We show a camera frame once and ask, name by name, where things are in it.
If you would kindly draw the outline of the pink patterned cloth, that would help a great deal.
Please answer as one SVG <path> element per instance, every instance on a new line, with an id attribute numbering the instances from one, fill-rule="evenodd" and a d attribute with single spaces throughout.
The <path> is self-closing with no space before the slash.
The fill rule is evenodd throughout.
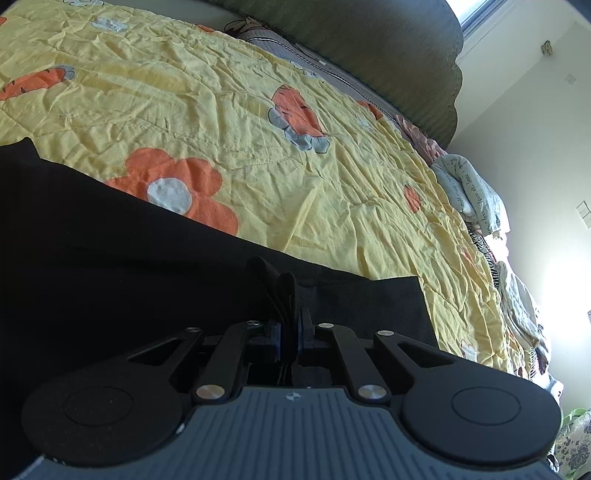
<path id="1" fill-rule="evenodd" d="M 448 154 L 436 140 L 425 135 L 419 127 L 415 126 L 406 117 L 396 115 L 394 118 L 396 118 L 396 122 L 403 133 L 410 139 L 410 143 L 415 150 L 429 166 L 439 157 Z"/>

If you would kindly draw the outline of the green upholstered headboard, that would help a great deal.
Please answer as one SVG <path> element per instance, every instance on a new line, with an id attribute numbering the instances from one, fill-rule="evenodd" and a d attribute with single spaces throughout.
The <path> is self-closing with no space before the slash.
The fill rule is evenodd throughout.
<path id="1" fill-rule="evenodd" d="M 365 83 L 439 142 L 458 126 L 460 23 L 445 1 L 224 0 Z"/>

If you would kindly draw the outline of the window with white frame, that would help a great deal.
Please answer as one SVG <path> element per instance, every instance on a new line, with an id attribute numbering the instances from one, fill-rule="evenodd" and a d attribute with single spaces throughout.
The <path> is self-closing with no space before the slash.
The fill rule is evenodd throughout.
<path id="1" fill-rule="evenodd" d="M 474 33 L 505 3 L 505 0 L 461 0 L 448 2 L 459 20 L 464 38 L 468 38 Z"/>

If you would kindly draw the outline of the yellow carrot print quilt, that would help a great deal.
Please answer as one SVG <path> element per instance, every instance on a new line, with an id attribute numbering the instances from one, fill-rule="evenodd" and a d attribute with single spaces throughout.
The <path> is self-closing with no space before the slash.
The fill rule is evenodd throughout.
<path id="1" fill-rule="evenodd" d="M 484 256 L 378 109 L 211 29 L 100 1 L 1 16 L 1 141 L 162 210 L 370 279 L 415 275 L 439 346 L 524 371 Z"/>

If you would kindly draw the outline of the black pants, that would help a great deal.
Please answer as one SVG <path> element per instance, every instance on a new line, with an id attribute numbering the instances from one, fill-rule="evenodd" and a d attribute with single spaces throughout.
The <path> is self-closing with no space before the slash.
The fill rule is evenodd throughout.
<path id="1" fill-rule="evenodd" d="M 315 322 L 434 345 L 418 280 L 372 281 L 222 233 L 41 159 L 1 150 L 1 395 L 187 327 L 276 318 L 294 296 Z"/>

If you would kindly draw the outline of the striped grey pillow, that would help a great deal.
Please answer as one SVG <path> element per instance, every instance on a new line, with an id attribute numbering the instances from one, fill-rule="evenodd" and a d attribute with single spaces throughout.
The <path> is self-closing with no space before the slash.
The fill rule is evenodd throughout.
<path id="1" fill-rule="evenodd" d="M 353 75 L 304 46 L 290 42 L 255 19 L 247 17 L 229 22 L 224 26 L 224 32 L 304 69 L 308 76 L 322 78 L 355 100 L 375 105 L 392 118 L 402 114 L 394 105 Z"/>

